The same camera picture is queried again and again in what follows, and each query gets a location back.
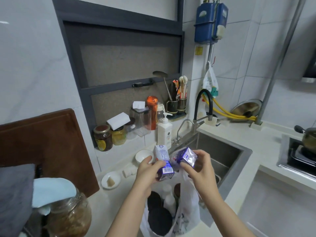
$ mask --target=small white plate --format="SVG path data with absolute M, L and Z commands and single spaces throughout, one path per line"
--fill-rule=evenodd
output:
M 112 187 L 109 187 L 107 184 L 107 180 L 111 177 L 115 184 Z M 121 182 L 121 175 L 117 171 L 112 171 L 107 173 L 101 180 L 101 185 L 103 188 L 107 190 L 115 189 Z
M 151 161 L 149 161 L 149 163 L 152 163 L 154 160 L 154 154 L 150 150 L 138 151 L 137 154 L 135 155 L 135 159 L 138 163 L 141 163 L 143 159 L 145 159 L 147 156 L 150 156 L 150 155 L 151 155 Z

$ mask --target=person's left hand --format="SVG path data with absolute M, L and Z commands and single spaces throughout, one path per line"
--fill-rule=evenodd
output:
M 136 179 L 133 188 L 138 189 L 144 193 L 145 197 L 148 198 L 151 194 L 151 184 L 156 183 L 156 175 L 160 168 L 166 165 L 166 162 L 159 160 L 154 164 L 149 164 L 152 156 L 147 156 L 139 165 L 137 169 Z

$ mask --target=countertop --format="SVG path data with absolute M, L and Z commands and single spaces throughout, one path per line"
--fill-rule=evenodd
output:
M 199 130 L 205 134 L 212 133 L 213 135 L 222 137 L 253 151 L 225 200 L 236 213 L 239 212 L 258 170 L 264 171 L 288 184 L 294 186 L 300 185 L 301 189 L 309 189 L 310 187 L 316 190 L 315 181 L 276 165 L 279 157 L 282 135 L 287 134 L 296 139 L 302 139 L 302 135 L 294 132 L 294 130 L 291 130 L 290 128 L 277 126 L 271 123 L 263 123 L 260 129 L 261 130 L 255 130 L 250 128 L 248 123 L 228 122 L 226 124 L 221 124 L 218 127 L 203 124 L 199 128 Z M 153 149 L 153 146 L 146 147 L 146 149 Z M 122 170 L 126 164 L 132 161 L 132 158 L 132 156 L 128 157 L 124 162 L 112 169 Z M 100 181 L 104 175 L 105 173 L 99 174 L 97 176 L 98 181 Z M 126 179 L 123 177 L 121 184 L 116 189 L 106 191 L 101 188 L 100 191 L 89 197 L 93 218 L 86 237 L 105 236 L 119 207 L 132 187 L 134 180 L 135 176 L 130 176 Z M 193 230 L 183 236 L 217 237 L 221 236 L 221 234 L 215 223 L 209 228 L 203 222 L 200 222 Z

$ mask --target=wooden cutting board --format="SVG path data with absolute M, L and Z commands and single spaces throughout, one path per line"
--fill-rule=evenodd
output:
M 87 197 L 99 190 L 72 109 L 0 125 L 0 166 L 41 164 L 42 177 L 70 180 Z

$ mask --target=window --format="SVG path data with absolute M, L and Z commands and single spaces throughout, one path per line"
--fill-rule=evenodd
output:
M 153 71 L 181 75 L 183 0 L 172 21 L 79 0 L 53 0 L 90 131 L 134 100 L 168 99 Z M 132 87 L 133 83 L 149 83 Z

